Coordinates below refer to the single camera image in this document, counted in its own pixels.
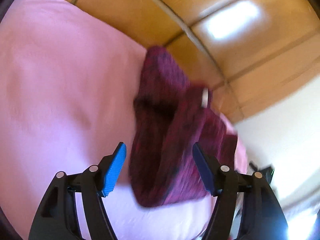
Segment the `purple fabric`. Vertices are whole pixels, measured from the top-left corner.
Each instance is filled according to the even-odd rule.
[[[155,207],[208,195],[192,158],[192,146],[234,168],[236,135],[202,108],[204,85],[191,84],[162,47],[148,50],[134,101],[137,131],[129,176],[138,203]]]

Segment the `pink fabric surface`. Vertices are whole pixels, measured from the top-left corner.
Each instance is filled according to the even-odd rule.
[[[210,196],[145,209],[128,181],[145,53],[64,0],[15,0],[10,7],[0,24],[0,206],[23,239],[55,173],[82,172],[119,141],[127,160],[104,199],[118,239],[187,240],[202,231]],[[79,197],[80,227],[90,239]]]

